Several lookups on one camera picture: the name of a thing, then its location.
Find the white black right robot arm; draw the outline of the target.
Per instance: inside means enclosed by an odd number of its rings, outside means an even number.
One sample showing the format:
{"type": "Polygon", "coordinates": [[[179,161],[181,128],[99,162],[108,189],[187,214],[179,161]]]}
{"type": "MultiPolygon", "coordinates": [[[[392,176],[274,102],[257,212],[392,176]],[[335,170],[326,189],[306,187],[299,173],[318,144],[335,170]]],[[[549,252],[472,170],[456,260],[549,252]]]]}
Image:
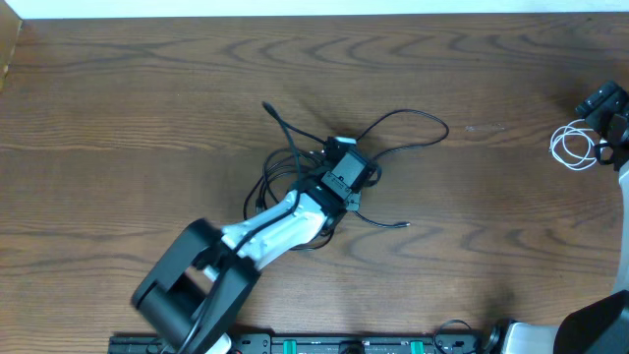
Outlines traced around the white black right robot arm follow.
{"type": "Polygon", "coordinates": [[[628,354],[628,92],[602,84],[576,112],[601,137],[595,162],[611,165],[622,192],[623,230],[618,272],[611,294],[568,315],[558,326],[510,324],[497,353],[628,354]]]}

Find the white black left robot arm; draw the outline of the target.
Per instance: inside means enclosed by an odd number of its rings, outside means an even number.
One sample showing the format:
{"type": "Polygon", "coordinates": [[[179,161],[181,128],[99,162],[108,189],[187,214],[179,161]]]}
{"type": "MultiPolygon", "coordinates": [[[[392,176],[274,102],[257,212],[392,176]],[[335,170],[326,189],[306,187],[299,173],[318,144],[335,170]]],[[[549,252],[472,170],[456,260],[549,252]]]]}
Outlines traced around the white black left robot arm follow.
{"type": "Polygon", "coordinates": [[[277,205],[240,223],[188,225],[138,286],[135,309],[178,353],[226,353],[227,330],[262,269],[332,231],[359,208],[378,165],[353,139],[330,138],[322,160],[277,205]]]}

